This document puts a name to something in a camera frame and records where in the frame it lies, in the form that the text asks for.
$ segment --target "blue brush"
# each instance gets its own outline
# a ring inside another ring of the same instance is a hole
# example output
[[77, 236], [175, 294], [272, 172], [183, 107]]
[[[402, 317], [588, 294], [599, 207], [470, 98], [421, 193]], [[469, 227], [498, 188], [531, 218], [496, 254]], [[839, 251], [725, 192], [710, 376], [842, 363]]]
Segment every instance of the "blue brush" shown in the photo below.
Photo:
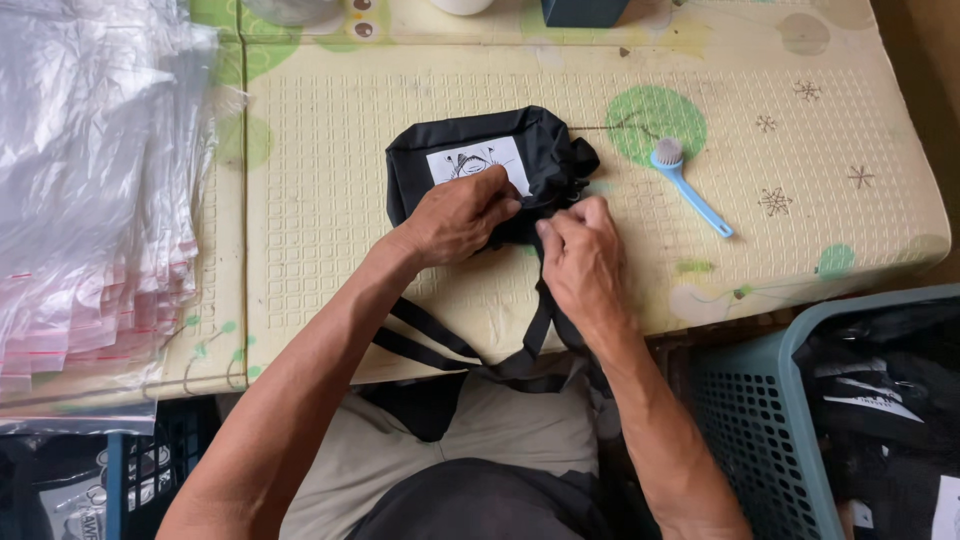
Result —
[[650, 156], [650, 161], [657, 167], [663, 176], [667, 177], [700, 215], [704, 216], [714, 229], [724, 238], [733, 236], [733, 229], [724, 222], [723, 218], [713, 211], [700, 195], [684, 180], [684, 145], [673, 137], [660, 139], [657, 149]]

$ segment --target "beige pants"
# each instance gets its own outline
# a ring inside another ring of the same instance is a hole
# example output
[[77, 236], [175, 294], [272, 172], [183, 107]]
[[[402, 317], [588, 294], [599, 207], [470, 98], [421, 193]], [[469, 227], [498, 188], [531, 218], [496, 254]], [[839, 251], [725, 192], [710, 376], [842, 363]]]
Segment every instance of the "beige pants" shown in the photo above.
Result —
[[397, 482], [459, 457], [597, 474], [586, 378], [562, 394], [523, 394], [470, 375], [444, 438], [424, 443], [392, 414], [348, 394], [283, 519], [280, 538], [347, 536]]

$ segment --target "plastic crate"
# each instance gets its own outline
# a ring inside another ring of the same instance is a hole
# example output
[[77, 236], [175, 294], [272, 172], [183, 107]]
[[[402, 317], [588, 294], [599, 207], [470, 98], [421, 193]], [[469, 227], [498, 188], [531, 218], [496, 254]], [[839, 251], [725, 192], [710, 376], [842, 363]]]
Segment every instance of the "plastic crate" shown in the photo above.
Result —
[[757, 540], [844, 538], [794, 352], [829, 317], [954, 297], [960, 284], [825, 302], [785, 331], [694, 352], [697, 423]]
[[213, 441], [212, 397], [157, 404], [154, 436], [108, 436], [107, 540], [153, 538], [187, 476]]

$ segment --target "white tag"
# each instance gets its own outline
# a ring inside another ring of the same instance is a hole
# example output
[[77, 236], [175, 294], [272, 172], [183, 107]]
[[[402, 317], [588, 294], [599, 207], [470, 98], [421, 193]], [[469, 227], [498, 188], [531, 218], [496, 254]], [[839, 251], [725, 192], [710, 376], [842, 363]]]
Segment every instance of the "white tag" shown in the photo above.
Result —
[[510, 183], [516, 186], [520, 195], [530, 196], [530, 182], [516, 141], [511, 136], [427, 154], [426, 162], [430, 165], [434, 185], [476, 174], [491, 165], [503, 165]]
[[930, 540], [960, 538], [960, 479], [940, 477], [940, 493], [932, 529]]
[[853, 373], [857, 371], [887, 371], [887, 361], [883, 358], [874, 358], [869, 362], [859, 362], [855, 364], [827, 364], [813, 368], [813, 377], [832, 377], [843, 373]]
[[867, 390], [873, 390], [877, 394], [883, 394], [884, 396], [890, 398], [891, 400], [897, 400], [900, 403], [903, 403], [903, 397], [900, 396], [897, 392], [889, 388], [877, 388], [867, 384], [866, 382], [860, 382], [859, 380], [847, 379], [844, 377], [838, 377], [837, 382], [843, 382], [844, 384], [849, 384], [850, 386], [856, 386], [857, 388], [866, 388]]
[[837, 403], [840, 403], [840, 404], [852, 404], [852, 405], [868, 406], [869, 408], [876, 408], [876, 409], [879, 409], [879, 410], [885, 410], [885, 411], [887, 411], [887, 412], [892, 412], [892, 413], [894, 413], [894, 414], [897, 414], [897, 415], [899, 415], [899, 416], [902, 416], [903, 418], [909, 418], [910, 420], [916, 420], [917, 422], [920, 422], [921, 424], [924, 422], [923, 420], [920, 419], [919, 416], [917, 416], [916, 414], [910, 412], [910, 410], [907, 409], [905, 406], [900, 405], [900, 404], [898, 404], [898, 403], [893, 403], [893, 402], [888, 402], [888, 401], [886, 401], [886, 400], [881, 400], [881, 399], [878, 399], [878, 398], [868, 398], [868, 397], [860, 397], [860, 398], [834, 398], [834, 397], [831, 397], [831, 396], [824, 396], [824, 401], [825, 401], [825, 402], [837, 402]]
[[854, 499], [850, 501], [850, 511], [854, 527], [874, 528], [874, 512], [866, 504]]

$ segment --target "table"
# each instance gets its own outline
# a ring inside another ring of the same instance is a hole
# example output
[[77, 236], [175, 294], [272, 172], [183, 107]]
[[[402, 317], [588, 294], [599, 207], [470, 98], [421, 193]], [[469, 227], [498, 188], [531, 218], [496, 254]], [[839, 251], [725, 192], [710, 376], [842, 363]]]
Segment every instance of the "table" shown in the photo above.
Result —
[[[352, 5], [283, 28], [237, 0], [194, 1], [194, 19], [221, 29], [221, 84], [251, 102], [219, 130], [202, 293], [149, 392], [255, 380], [391, 228], [383, 151], [421, 121], [534, 104], [586, 138], [602, 161], [588, 191], [610, 201], [650, 333], [823, 300], [949, 250], [868, 0], [643, 0], [609, 30], [547, 29], [539, 0], [472, 17], [428, 0]], [[651, 126], [683, 137], [686, 178], [732, 239], [650, 168]], [[498, 359], [520, 346], [537, 271], [532, 250], [503, 249], [424, 271], [405, 296]], [[544, 351], [561, 347], [551, 332]], [[354, 382], [434, 373], [371, 346]]]

